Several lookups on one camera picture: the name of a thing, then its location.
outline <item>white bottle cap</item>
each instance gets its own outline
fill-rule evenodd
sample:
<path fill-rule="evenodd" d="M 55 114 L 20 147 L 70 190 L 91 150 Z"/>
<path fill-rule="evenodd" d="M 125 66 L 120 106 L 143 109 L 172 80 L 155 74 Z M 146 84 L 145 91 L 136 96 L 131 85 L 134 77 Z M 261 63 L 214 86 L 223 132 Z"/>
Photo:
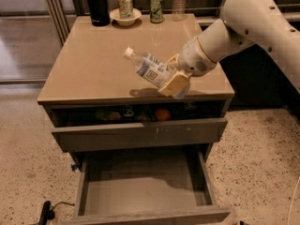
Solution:
<path fill-rule="evenodd" d="M 123 56 L 126 58 L 126 59 L 129 59 L 129 57 L 133 54 L 133 49 L 127 47 L 127 49 L 125 50 Z"/>

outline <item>black thermos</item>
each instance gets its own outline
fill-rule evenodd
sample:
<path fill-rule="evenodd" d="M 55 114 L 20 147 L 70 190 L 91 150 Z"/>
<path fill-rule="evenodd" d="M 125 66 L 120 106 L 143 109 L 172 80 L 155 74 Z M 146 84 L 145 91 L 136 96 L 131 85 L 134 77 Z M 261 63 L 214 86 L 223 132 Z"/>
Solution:
<path fill-rule="evenodd" d="M 90 16 L 94 26 L 110 24 L 109 7 L 107 0 L 87 0 Z"/>

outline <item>white bowl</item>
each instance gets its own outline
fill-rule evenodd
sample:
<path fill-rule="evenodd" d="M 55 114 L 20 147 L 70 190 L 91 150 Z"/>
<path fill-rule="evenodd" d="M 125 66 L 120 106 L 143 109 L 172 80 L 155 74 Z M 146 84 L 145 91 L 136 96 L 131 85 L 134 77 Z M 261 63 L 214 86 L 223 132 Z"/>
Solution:
<path fill-rule="evenodd" d="M 135 21 L 141 17 L 141 12 L 134 8 L 133 9 L 133 18 L 132 19 L 121 19 L 119 9 L 115 9 L 111 11 L 110 17 L 112 20 L 116 20 L 116 22 L 121 26 L 131 26 L 135 23 Z"/>

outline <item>cabinet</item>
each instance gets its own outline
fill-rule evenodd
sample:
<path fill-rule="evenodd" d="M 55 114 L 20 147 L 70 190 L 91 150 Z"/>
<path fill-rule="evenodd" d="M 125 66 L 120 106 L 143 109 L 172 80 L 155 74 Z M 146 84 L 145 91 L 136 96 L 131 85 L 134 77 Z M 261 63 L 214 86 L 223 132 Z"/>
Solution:
<path fill-rule="evenodd" d="M 134 46 L 166 61 L 199 33 L 191 14 L 160 24 L 143 15 L 127 28 L 77 19 L 37 99 L 81 170 L 74 218 L 65 224 L 204 224 L 230 213 L 217 206 L 205 168 L 233 97 L 221 67 L 193 78 L 176 100 L 122 57 Z M 161 108 L 168 121 L 154 116 Z"/>

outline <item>soda can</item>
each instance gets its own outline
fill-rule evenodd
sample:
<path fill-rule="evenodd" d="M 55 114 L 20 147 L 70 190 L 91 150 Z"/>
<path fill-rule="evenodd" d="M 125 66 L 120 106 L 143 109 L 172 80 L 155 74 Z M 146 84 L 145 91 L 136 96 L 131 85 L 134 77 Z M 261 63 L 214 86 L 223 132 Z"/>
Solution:
<path fill-rule="evenodd" d="M 120 19 L 133 18 L 133 3 L 132 0 L 118 0 Z"/>
<path fill-rule="evenodd" d="M 150 21 L 152 23 L 163 21 L 163 0 L 150 0 Z"/>

